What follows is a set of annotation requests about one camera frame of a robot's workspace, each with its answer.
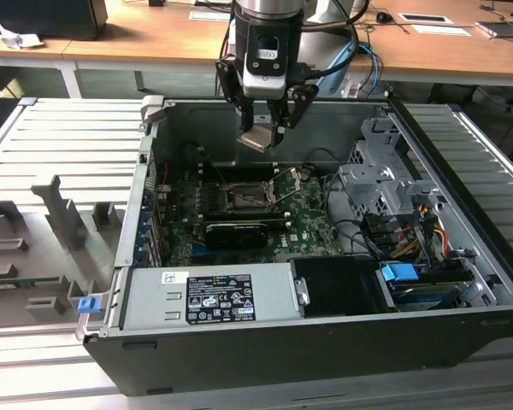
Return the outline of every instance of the yellow wire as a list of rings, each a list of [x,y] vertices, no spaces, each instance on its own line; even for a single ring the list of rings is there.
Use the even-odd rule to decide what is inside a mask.
[[[420,243],[418,242],[418,239],[415,239],[414,241],[409,243],[407,246],[400,249],[397,253],[393,254],[392,257],[397,258],[399,256],[403,256],[419,245],[420,245]]]

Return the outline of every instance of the white paper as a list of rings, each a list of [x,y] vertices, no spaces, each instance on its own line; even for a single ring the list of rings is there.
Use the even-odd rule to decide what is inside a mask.
[[[440,34],[443,36],[471,36],[468,32],[458,27],[448,26],[422,26],[420,24],[413,24],[414,28],[420,34]]]
[[[191,11],[188,20],[230,21],[230,13],[213,13],[210,11]]]
[[[36,34],[19,34],[11,32],[0,24],[0,40],[11,49],[20,50],[44,45]]]

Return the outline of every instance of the red wire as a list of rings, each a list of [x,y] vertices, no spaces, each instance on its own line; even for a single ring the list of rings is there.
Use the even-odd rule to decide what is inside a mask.
[[[407,231],[412,231],[414,228],[412,226],[407,226],[406,228],[404,228],[400,233],[399,233],[399,238],[398,238],[398,244],[397,246],[399,246],[401,244],[401,239],[403,238],[403,234]]]

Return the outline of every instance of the computer case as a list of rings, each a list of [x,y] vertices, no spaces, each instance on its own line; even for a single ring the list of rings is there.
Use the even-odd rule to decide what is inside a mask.
[[[95,40],[106,24],[104,0],[0,1],[0,24],[12,32]]]

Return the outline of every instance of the blue cable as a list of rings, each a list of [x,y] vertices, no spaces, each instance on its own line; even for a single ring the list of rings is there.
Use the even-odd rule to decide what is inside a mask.
[[[369,56],[373,59],[373,64],[375,67],[373,88],[371,88],[370,92],[369,92],[369,97],[370,97],[370,96],[372,96],[374,89],[378,85],[378,79],[380,78],[380,64],[378,64],[378,58],[376,57],[376,54],[372,50],[370,50],[369,48],[367,48],[366,46],[361,45],[361,44],[359,44],[359,47],[361,47],[363,50],[365,50],[367,52],[367,54],[369,54]]]

